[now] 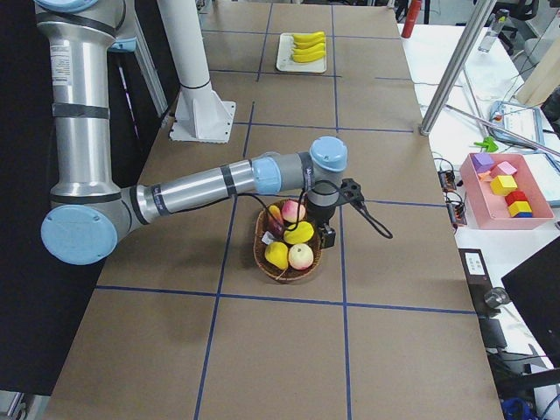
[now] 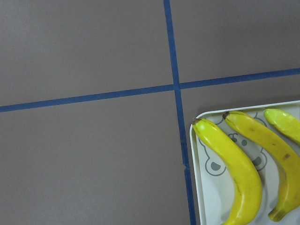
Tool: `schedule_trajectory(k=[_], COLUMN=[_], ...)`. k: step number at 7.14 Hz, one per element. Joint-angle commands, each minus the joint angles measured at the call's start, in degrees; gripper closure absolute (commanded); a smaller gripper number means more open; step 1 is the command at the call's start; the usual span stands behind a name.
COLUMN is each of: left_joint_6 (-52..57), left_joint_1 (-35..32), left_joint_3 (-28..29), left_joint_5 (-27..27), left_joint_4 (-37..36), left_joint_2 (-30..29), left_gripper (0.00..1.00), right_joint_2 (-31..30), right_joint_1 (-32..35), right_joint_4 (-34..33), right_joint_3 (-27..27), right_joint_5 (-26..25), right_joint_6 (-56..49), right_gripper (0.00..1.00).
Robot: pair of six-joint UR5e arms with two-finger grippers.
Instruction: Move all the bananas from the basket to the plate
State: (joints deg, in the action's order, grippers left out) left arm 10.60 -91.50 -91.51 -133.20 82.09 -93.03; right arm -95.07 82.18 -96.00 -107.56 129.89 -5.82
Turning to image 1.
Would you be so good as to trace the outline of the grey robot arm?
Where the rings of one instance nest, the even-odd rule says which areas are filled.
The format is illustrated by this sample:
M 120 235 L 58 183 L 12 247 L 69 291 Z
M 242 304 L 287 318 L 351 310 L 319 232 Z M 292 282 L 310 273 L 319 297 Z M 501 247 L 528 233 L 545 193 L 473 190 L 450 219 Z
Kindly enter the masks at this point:
M 136 59 L 134 75 L 143 78 L 157 116 L 175 116 L 173 140 L 229 140 L 236 105 L 222 100 L 212 86 L 195 2 L 157 5 L 178 77 L 177 100 L 164 91 L 133 2 L 37 1 L 34 8 L 37 27 L 49 42 L 52 72 L 58 180 L 40 228 L 52 256 L 90 265 L 160 217 L 287 190 L 301 192 L 301 204 L 318 222 L 324 246 L 331 245 L 329 221 L 343 201 L 347 168 L 347 147 L 337 137 L 322 136 L 307 151 L 266 153 L 151 185 L 139 181 L 148 141 L 141 140 L 139 152 L 131 156 L 112 145 L 109 92 L 118 53 Z

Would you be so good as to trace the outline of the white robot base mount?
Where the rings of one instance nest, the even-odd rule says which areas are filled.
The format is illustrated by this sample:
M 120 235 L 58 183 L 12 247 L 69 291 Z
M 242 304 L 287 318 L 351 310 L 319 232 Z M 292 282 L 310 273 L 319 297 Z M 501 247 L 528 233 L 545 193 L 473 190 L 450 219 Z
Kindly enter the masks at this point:
M 170 138 L 225 144 L 236 104 L 223 101 L 213 89 L 196 3 L 166 0 L 157 5 L 180 84 Z

